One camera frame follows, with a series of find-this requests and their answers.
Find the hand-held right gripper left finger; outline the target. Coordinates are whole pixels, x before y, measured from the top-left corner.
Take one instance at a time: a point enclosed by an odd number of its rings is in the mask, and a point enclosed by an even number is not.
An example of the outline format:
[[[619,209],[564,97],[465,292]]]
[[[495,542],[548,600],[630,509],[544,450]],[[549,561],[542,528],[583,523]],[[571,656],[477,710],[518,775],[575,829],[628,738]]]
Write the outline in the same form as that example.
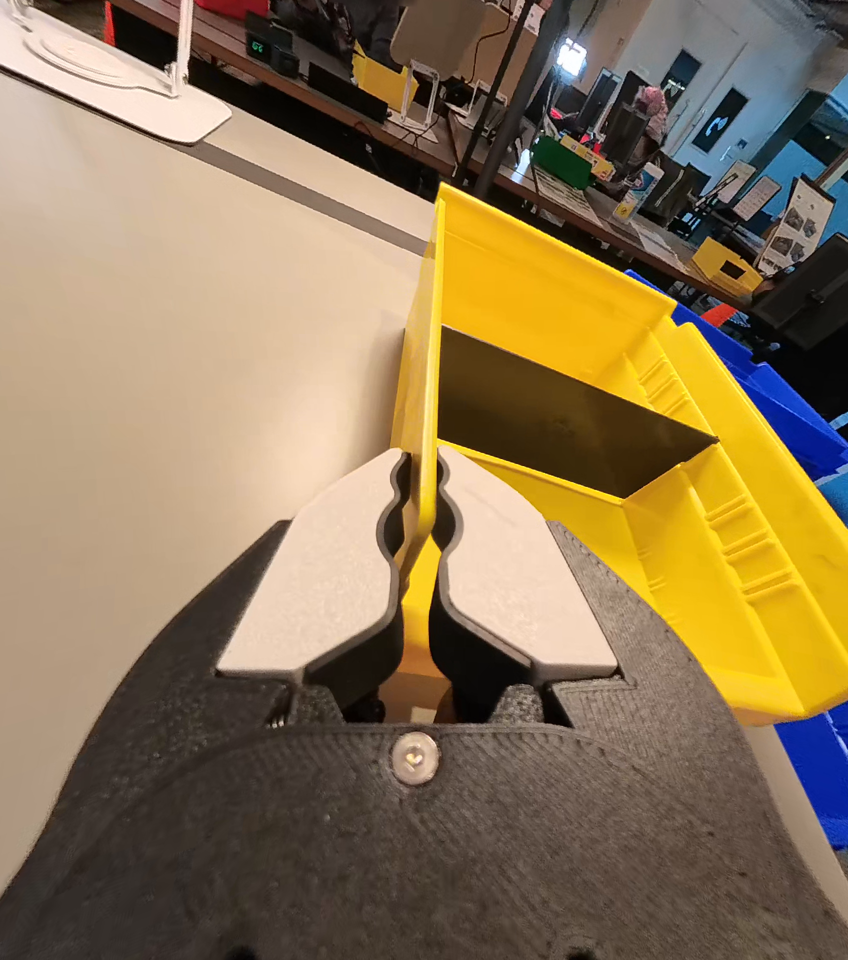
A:
[[[298,511],[220,654],[219,674],[379,687],[396,671],[410,468],[410,454],[392,447]]]

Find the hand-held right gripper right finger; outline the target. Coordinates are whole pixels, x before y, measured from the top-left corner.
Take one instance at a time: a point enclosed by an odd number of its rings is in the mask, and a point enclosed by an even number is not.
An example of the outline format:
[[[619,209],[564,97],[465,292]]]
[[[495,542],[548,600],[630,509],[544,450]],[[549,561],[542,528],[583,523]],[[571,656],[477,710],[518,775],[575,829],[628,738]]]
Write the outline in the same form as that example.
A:
[[[619,661],[543,514],[453,446],[437,448],[434,663],[459,686],[605,679]]]

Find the yellow plastic bin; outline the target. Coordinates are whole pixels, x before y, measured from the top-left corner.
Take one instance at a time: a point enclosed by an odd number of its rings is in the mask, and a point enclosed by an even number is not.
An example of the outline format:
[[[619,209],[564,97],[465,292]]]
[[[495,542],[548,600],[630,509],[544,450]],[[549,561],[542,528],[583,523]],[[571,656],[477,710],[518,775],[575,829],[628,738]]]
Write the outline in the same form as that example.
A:
[[[568,528],[685,642],[742,722],[848,700],[848,528],[675,303],[440,187],[399,369],[390,444],[410,455],[401,671],[438,678],[437,453],[453,447]],[[442,327],[635,402],[718,442],[626,498],[438,438]]]

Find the black divider panel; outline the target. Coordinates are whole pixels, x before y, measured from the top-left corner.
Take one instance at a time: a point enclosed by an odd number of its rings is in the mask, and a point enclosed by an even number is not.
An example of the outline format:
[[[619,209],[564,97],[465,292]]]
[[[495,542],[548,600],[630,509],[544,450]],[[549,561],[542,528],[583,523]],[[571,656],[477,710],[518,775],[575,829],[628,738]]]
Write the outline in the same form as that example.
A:
[[[437,438],[627,498],[718,438],[442,326]]]

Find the yellow box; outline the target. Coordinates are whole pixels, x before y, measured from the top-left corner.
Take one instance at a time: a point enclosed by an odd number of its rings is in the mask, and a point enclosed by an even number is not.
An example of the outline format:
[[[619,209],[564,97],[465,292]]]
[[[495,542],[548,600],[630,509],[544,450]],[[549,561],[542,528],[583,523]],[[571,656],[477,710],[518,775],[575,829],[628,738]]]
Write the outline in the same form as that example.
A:
[[[690,263],[707,282],[737,299],[752,296],[765,280],[744,258],[712,237],[703,240]]]

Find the black monitor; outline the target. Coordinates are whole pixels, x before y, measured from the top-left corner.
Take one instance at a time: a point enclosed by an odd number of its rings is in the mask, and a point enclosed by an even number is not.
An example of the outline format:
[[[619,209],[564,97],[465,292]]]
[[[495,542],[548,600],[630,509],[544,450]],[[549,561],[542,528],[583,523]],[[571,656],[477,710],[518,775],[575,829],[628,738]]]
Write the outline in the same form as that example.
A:
[[[848,414],[848,238],[831,236],[778,272],[747,314],[751,359],[768,364],[826,421]]]

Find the wooden work table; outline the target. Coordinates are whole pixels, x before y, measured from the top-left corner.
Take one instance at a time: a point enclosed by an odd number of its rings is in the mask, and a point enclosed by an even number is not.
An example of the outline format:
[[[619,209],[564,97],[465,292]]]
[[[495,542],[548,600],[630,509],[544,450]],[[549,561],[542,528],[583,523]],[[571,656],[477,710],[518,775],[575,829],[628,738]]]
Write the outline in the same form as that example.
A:
[[[231,106],[240,108],[284,132],[306,140],[343,160],[427,199],[437,195],[440,180],[450,181],[466,146],[466,131],[449,117],[438,116],[429,135],[391,121],[378,123],[348,104],[309,85],[311,67],[319,76],[337,75],[340,67],[312,45],[297,39],[299,76],[286,77],[247,56],[242,21],[197,6],[193,14],[190,80]],[[667,230],[636,215],[617,221],[611,199],[599,191],[574,190],[538,170],[523,154],[518,168],[504,164],[495,175],[486,201],[505,212],[548,211],[576,235],[586,236],[592,253],[605,251],[613,266],[634,269],[669,289],[685,284],[721,302],[746,310],[751,298],[734,296],[715,286],[693,264],[695,250]]]

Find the black metal pole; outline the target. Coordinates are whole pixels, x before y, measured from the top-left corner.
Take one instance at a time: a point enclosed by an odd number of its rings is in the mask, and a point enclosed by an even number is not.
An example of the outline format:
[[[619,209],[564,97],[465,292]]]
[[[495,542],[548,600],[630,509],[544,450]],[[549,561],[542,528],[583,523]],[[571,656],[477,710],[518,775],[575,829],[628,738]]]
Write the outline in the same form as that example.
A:
[[[505,112],[498,133],[491,144],[473,188],[473,196],[484,201],[497,177],[508,149],[518,134],[522,117],[546,71],[555,44],[561,39],[568,25],[572,1],[553,1],[545,13],[538,30],[538,38],[528,55],[513,96]]]

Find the yellow and black boxes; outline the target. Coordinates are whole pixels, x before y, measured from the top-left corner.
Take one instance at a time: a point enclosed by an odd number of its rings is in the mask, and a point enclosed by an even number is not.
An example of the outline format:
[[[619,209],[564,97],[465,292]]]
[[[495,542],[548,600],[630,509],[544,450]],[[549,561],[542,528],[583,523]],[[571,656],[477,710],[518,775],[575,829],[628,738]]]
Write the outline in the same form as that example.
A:
[[[404,108],[406,90],[413,98],[418,89],[418,81],[410,80],[407,66],[399,70],[384,66],[379,61],[367,55],[360,43],[355,42],[352,54],[352,75],[356,86],[365,93],[385,102],[390,112],[401,114]]]

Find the black box with green display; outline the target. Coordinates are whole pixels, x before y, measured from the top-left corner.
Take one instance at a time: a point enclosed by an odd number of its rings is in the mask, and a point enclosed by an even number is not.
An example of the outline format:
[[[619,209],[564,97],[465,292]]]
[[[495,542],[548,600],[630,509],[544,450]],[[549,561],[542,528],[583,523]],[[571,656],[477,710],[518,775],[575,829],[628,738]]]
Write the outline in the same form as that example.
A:
[[[244,17],[245,50],[250,59],[265,64],[280,76],[297,80],[300,60],[294,34],[269,15],[248,9]]]

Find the instruction sheet on stand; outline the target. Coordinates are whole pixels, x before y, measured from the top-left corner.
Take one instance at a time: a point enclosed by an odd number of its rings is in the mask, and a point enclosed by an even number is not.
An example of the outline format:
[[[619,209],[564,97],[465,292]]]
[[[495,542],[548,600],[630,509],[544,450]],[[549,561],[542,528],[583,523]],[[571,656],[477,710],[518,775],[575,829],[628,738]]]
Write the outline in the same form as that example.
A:
[[[190,86],[193,1],[182,2],[175,58],[159,70],[35,9],[0,1],[0,68],[171,143],[191,146],[232,116]]]

